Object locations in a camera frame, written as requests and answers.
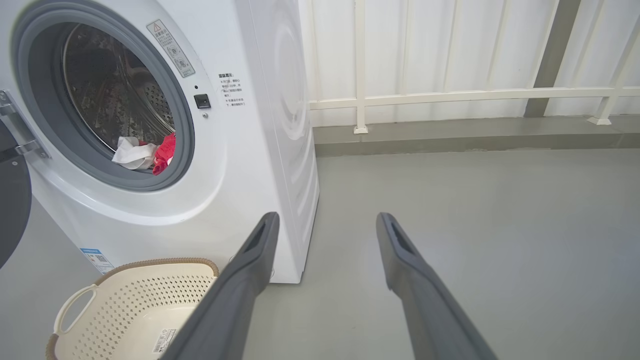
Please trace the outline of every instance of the basket rim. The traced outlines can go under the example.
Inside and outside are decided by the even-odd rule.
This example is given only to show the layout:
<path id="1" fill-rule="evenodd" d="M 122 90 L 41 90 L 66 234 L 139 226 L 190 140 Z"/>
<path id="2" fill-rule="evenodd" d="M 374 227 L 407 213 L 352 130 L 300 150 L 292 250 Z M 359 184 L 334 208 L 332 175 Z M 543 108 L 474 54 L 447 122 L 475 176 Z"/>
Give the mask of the basket rim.
<path id="1" fill-rule="evenodd" d="M 218 270 L 218 266 L 216 265 L 216 263 L 214 263 L 213 261 L 211 261 L 209 259 L 205 259 L 205 258 L 164 258 L 164 259 L 136 261 L 134 263 L 128 263 L 128 264 L 120 265 L 117 268 L 115 268 L 115 269 L 109 271 L 108 273 L 104 274 L 103 276 L 100 276 L 100 278 L 97 279 L 94 282 L 94 285 L 99 286 L 100 284 L 102 284 L 104 281 L 106 281 L 110 277 L 114 276 L 115 274 L 117 274 L 119 272 L 123 272 L 124 270 L 132 269 L 132 268 L 139 268 L 139 267 L 143 267 L 143 266 L 167 265 L 167 264 L 204 264 L 204 265 L 208 265 L 211 268 L 211 270 L 213 270 L 213 276 L 214 277 L 218 277 L 220 275 L 220 271 Z M 56 357 L 56 351 L 55 351 L 56 350 L 56 343 L 58 342 L 58 338 L 59 338 L 59 336 L 57 334 L 51 334 L 51 336 L 49 337 L 49 341 L 47 342 L 47 348 L 45 350 L 45 358 L 46 358 L 46 360 L 58 360 L 58 358 Z"/>

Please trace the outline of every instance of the concrete floor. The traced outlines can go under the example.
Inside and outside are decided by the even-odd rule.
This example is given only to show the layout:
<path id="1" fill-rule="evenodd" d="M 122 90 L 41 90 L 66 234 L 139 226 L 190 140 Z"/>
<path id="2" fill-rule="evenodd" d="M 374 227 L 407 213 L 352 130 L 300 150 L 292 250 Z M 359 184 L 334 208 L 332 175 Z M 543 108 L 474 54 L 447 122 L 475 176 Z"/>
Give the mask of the concrete floor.
<path id="1" fill-rule="evenodd" d="M 412 359 L 374 221 L 396 216 L 501 359 L 640 353 L 640 150 L 318 159 L 299 285 L 255 304 L 244 358 Z M 99 274 L 34 203 L 0 270 L 0 348 L 43 358 L 62 302 Z"/>

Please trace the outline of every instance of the barcode sticker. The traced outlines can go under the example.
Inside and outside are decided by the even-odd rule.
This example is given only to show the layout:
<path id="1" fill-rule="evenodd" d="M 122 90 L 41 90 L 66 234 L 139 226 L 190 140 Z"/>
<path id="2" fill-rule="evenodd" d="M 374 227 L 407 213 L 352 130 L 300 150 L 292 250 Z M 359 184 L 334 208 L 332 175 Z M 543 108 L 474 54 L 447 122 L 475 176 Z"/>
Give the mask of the barcode sticker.
<path id="1" fill-rule="evenodd" d="M 152 353 L 157 354 L 164 352 L 166 348 L 169 347 L 169 343 L 171 343 L 176 330 L 177 329 L 163 329 L 162 332 L 160 332 L 160 336 L 158 336 L 158 340 L 156 341 L 156 345 L 154 346 Z"/>
<path id="2" fill-rule="evenodd" d="M 91 261 L 91 264 L 95 266 L 98 271 L 103 274 L 108 273 L 113 269 L 113 265 L 104 257 L 104 254 L 98 249 L 80 249 L 84 252 L 87 259 Z"/>

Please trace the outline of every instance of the white cloth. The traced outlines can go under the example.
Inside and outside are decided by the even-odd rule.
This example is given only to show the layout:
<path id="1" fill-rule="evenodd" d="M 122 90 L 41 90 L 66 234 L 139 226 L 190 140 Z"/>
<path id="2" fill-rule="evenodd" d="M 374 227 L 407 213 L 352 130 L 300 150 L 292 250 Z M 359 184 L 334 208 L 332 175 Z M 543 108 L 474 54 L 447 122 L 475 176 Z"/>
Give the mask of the white cloth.
<path id="1" fill-rule="evenodd" d="M 157 148 L 152 143 L 140 146 L 135 136 L 121 136 L 118 138 L 118 150 L 111 161 L 129 170 L 149 168 L 154 163 Z"/>

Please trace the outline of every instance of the railing post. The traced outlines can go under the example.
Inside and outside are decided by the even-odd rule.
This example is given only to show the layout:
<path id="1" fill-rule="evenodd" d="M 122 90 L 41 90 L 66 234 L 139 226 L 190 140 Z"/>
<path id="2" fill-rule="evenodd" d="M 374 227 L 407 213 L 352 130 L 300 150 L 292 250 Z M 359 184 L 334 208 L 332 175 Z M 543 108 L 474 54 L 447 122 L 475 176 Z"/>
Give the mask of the railing post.
<path id="1" fill-rule="evenodd" d="M 616 102 L 620 97 L 620 93 L 622 93 L 623 87 L 625 86 L 627 74 L 629 73 L 631 64 L 633 63 L 634 47 L 638 43 L 638 34 L 640 34 L 640 16 L 636 19 L 636 25 L 634 26 L 633 31 L 631 31 L 625 50 L 622 52 L 622 56 L 620 56 L 620 61 L 618 62 L 616 71 L 611 77 L 610 86 L 613 88 L 613 92 L 611 96 L 602 98 L 596 113 L 592 117 L 588 118 L 589 122 L 596 125 L 611 125 L 609 115 L 611 115 L 611 110 L 613 110 L 613 107 L 616 105 Z"/>
<path id="2" fill-rule="evenodd" d="M 356 15 L 356 127 L 354 134 L 368 134 L 369 129 L 364 119 L 364 98 L 365 98 L 365 67 L 364 67 L 364 1 L 355 0 Z"/>

